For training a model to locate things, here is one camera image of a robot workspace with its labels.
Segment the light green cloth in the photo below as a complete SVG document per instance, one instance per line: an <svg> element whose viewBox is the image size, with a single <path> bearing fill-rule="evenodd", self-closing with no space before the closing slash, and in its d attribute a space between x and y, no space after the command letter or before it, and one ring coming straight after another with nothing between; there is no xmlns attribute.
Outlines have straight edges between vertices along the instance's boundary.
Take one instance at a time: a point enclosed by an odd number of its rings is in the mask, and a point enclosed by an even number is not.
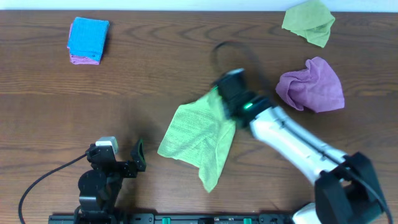
<svg viewBox="0 0 398 224"><path fill-rule="evenodd" d="M217 185L229 154L236 123L224 113L217 88L198 100L180 105L157 153L199 168L207 192Z"/></svg>

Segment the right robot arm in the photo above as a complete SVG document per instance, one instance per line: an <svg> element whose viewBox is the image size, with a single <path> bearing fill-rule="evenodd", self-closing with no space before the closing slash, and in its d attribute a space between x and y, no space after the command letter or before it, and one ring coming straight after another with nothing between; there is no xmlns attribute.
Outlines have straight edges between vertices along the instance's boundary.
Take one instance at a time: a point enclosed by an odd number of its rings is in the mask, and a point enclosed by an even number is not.
<svg viewBox="0 0 398 224"><path fill-rule="evenodd" d="M296 123L269 96L250 90L243 70L215 81L229 118L275 149L314 186L315 200L292 223L371 223L385 214L393 223L371 160L335 149Z"/></svg>

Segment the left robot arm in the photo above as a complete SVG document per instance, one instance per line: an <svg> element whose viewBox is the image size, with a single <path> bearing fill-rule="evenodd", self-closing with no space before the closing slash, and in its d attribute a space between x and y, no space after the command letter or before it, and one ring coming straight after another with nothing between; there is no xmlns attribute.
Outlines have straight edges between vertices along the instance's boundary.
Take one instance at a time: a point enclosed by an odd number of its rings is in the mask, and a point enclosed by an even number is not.
<svg viewBox="0 0 398 224"><path fill-rule="evenodd" d="M124 179L136 178L146 170L144 145L139 139L130 160L117 161L119 146L114 136L102 137L85 151L92 169L78 181L80 207L74 223L129 223L129 215L115 208Z"/></svg>

